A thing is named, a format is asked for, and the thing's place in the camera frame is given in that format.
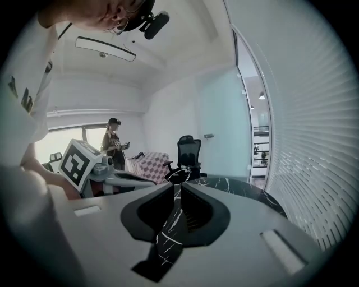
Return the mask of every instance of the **person wearing black cap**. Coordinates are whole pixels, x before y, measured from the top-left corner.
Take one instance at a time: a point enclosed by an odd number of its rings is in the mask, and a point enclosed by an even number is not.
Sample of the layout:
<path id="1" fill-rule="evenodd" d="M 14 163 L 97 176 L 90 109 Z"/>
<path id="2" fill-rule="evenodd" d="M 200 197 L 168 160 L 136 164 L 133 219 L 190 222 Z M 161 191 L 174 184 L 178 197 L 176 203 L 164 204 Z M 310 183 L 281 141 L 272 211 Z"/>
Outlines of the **person wearing black cap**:
<path id="1" fill-rule="evenodd" d="M 61 174 L 46 170 L 35 157 L 34 143 L 45 137 L 51 80 L 51 55 L 58 43 L 56 24 L 120 34 L 143 24 L 155 0 L 51 0 L 19 34 L 0 70 L 1 113 L 4 140 L 0 142 L 0 165 L 22 166 L 40 174 L 47 184 L 62 187 L 67 198 L 80 198 Z"/>
<path id="2" fill-rule="evenodd" d="M 121 145 L 118 135 L 115 133 L 120 125 L 121 122 L 115 118 L 111 118 L 108 121 L 107 130 L 102 140 L 101 150 L 112 157 L 115 169 L 125 170 L 125 157 L 123 156 L 122 151 L 127 150 L 130 147 L 130 144 Z"/>

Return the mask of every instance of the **checkered tablecloth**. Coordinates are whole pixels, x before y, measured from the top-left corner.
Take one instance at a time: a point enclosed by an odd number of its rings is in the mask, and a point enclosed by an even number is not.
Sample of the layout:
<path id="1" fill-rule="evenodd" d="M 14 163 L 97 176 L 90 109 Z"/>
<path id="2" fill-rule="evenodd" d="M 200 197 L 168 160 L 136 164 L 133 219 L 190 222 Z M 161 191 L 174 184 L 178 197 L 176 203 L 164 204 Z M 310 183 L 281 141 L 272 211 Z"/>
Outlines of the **checkered tablecloth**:
<path id="1" fill-rule="evenodd" d="M 165 175 L 169 173 L 168 166 L 162 166 L 166 161 L 168 161 L 168 154 L 147 152 L 145 157 L 137 160 L 126 159 L 126 164 L 129 172 L 161 183 Z"/>

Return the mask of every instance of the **white shirt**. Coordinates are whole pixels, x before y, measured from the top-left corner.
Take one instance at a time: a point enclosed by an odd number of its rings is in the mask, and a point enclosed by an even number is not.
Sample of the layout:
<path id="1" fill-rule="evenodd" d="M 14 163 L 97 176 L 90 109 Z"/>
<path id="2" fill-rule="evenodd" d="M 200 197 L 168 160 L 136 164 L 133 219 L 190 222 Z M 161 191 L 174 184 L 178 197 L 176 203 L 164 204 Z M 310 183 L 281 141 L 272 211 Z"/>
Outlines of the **white shirt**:
<path id="1" fill-rule="evenodd" d="M 31 143 L 41 140 L 47 130 L 47 105 L 51 73 L 45 73 L 56 47 L 56 27 L 43 28 L 38 15 L 24 27 L 14 43 L 0 81 L 0 164 L 19 165 Z"/>

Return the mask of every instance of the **nose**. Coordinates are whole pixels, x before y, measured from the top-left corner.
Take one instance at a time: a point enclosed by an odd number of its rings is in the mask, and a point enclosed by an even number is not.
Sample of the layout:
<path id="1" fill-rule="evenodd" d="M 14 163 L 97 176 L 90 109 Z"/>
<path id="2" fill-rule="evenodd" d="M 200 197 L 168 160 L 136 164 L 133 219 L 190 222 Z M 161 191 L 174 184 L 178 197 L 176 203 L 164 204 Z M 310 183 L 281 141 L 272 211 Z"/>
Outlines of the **nose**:
<path id="1" fill-rule="evenodd" d="M 125 9 L 123 9 L 122 6 L 118 6 L 116 10 L 116 14 L 112 17 L 112 20 L 118 21 L 126 17 L 127 17 L 127 12 L 125 11 Z"/>

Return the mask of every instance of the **ceiling light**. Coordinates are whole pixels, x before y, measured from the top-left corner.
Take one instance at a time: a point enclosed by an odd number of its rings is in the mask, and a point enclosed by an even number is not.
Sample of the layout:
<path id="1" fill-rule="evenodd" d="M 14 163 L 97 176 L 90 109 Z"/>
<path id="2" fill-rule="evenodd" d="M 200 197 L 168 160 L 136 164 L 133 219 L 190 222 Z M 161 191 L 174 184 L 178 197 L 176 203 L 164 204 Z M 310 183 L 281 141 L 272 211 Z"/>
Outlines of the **ceiling light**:
<path id="1" fill-rule="evenodd" d="M 259 99 L 260 99 L 260 100 L 264 100 L 264 99 L 265 99 L 265 96 L 264 96 L 264 93 L 263 93 L 263 92 L 261 92 L 261 93 L 259 94 Z"/>
<path id="2" fill-rule="evenodd" d="M 100 57 L 103 58 L 105 58 L 105 55 L 107 54 L 124 59 L 129 62 L 133 62 L 134 59 L 136 59 L 136 54 L 133 54 L 133 52 L 124 50 L 112 44 L 86 37 L 77 37 L 75 46 L 78 48 L 102 52 L 104 57 L 101 56 L 101 54 Z"/>

